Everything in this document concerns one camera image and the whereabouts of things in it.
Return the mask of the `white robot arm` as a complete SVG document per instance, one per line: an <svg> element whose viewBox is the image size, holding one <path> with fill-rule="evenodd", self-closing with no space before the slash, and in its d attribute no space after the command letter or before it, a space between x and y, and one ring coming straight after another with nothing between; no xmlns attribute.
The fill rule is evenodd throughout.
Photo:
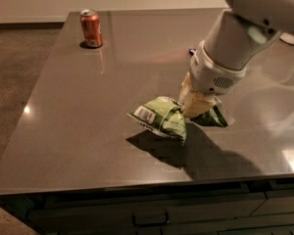
<svg viewBox="0 0 294 235"><path fill-rule="evenodd" d="M206 39L190 59L178 102L195 118L230 92L246 74L251 59L278 38L294 44L294 0L225 0Z"/></svg>

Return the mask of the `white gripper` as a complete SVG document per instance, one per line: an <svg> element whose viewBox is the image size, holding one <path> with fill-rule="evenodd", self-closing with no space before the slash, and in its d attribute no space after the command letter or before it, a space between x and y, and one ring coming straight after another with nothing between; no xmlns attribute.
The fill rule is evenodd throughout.
<svg viewBox="0 0 294 235"><path fill-rule="evenodd" d="M209 111L218 101L213 94L231 92L245 74L245 68L231 70L218 65L209 57L204 42L200 42L190 59L189 73L181 84L178 103L182 105L182 114L186 118L196 118Z"/></svg>

